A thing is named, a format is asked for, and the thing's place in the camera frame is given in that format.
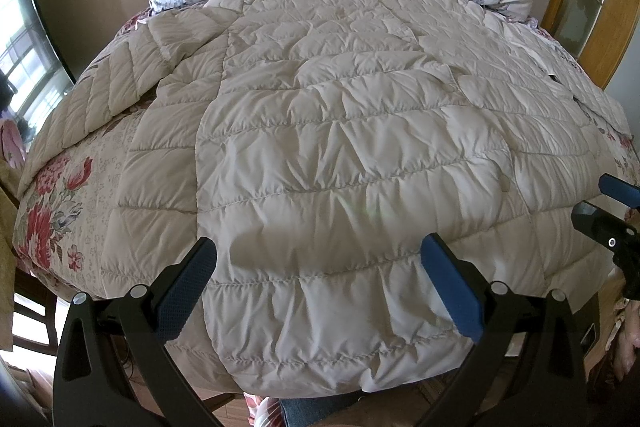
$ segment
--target wooden chair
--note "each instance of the wooden chair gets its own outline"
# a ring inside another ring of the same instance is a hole
[[[206,407],[211,412],[215,412],[221,407],[224,407],[226,404],[233,402],[233,400],[235,400],[236,398],[244,398],[244,396],[235,393],[223,393],[212,398],[207,398],[202,402],[204,403],[204,407]]]
[[[14,335],[14,345],[29,349],[30,351],[37,351],[38,353],[44,353],[45,355],[56,356],[58,352],[58,334],[56,333],[56,304],[58,298],[51,292],[44,284],[31,275],[26,274],[22,270],[15,270],[15,293],[44,306],[44,315],[40,315],[38,312],[27,308],[18,302],[14,301],[14,311],[25,317],[41,322],[47,328],[47,336],[49,337],[49,344],[43,344],[36,341],[31,341],[18,335]]]

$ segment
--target floor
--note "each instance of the floor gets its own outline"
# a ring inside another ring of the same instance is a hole
[[[218,409],[214,414],[225,427],[249,426],[249,410],[244,399],[233,400],[233,402]]]

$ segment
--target wooden bed frame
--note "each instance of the wooden bed frame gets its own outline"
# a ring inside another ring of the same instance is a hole
[[[565,0],[549,0],[540,26],[555,35],[566,7]],[[638,18],[640,0],[603,0],[602,8],[578,63],[593,83],[604,89],[616,72],[631,41]]]

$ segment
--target metal screw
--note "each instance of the metal screw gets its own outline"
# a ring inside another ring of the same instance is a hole
[[[507,295],[509,287],[501,281],[494,281],[491,283],[491,291],[496,295]]]
[[[74,295],[74,304],[82,304],[86,301],[86,293],[80,292]]]
[[[143,284],[133,286],[133,288],[129,292],[129,295],[131,295],[134,299],[140,299],[141,297],[144,297],[146,295],[146,286]]]
[[[556,288],[555,290],[551,290],[551,296],[558,302],[562,302],[566,299],[566,295],[559,288]]]

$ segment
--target quilted comforter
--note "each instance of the quilted comforter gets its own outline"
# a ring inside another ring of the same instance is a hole
[[[597,181],[616,172],[582,106],[629,134],[579,67],[466,0],[210,0],[113,41],[60,103],[16,247],[105,298],[205,235],[218,267],[167,346],[192,384],[384,389],[470,347],[420,266],[430,232],[488,280],[560,287],[573,308],[604,281],[610,256],[570,223],[582,199],[612,209]],[[127,112],[120,162],[70,160]]]

